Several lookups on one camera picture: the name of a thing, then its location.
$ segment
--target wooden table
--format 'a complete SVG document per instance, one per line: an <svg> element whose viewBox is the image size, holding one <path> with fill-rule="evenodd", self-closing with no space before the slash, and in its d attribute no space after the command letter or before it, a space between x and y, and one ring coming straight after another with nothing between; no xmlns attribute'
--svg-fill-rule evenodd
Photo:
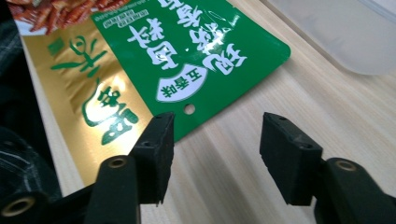
<svg viewBox="0 0 396 224"><path fill-rule="evenodd" d="M291 47L290 59L250 92L176 143L164 204L143 223L315 223L313 207L287 206L259 154L262 114L292 120L324 148L366 168L396 196L396 74L341 71L259 0L230 2ZM83 188L32 74L64 195Z"/></svg>

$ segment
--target snack bag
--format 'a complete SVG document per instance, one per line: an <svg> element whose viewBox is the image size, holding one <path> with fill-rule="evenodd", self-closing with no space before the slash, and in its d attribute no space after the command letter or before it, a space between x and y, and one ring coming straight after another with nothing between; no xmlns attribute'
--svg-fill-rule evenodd
<svg viewBox="0 0 396 224"><path fill-rule="evenodd" d="M177 141L290 56L225 0L7 1L86 185L153 116Z"/></svg>

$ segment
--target food image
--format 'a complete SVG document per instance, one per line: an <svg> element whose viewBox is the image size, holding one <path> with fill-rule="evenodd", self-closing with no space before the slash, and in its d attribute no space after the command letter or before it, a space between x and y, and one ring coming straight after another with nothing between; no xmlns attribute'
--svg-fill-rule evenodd
<svg viewBox="0 0 396 224"><path fill-rule="evenodd" d="M130 0L7 0L16 21L32 25L30 32L47 29L49 35L56 29L88 19L94 11L109 11L122 7Z"/></svg>

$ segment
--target plastic container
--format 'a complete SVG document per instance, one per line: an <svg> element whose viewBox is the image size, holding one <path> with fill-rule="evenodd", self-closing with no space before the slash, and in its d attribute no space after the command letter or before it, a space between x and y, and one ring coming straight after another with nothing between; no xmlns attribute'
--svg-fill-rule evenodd
<svg viewBox="0 0 396 224"><path fill-rule="evenodd" d="M345 69L396 72L396 1L262 0Z"/></svg>

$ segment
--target translucent container lid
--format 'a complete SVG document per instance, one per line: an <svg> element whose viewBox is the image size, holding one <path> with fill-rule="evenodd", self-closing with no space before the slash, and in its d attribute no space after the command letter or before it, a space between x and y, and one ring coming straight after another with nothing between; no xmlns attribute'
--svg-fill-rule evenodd
<svg viewBox="0 0 396 224"><path fill-rule="evenodd" d="M396 72L395 0L262 0L345 69Z"/></svg>

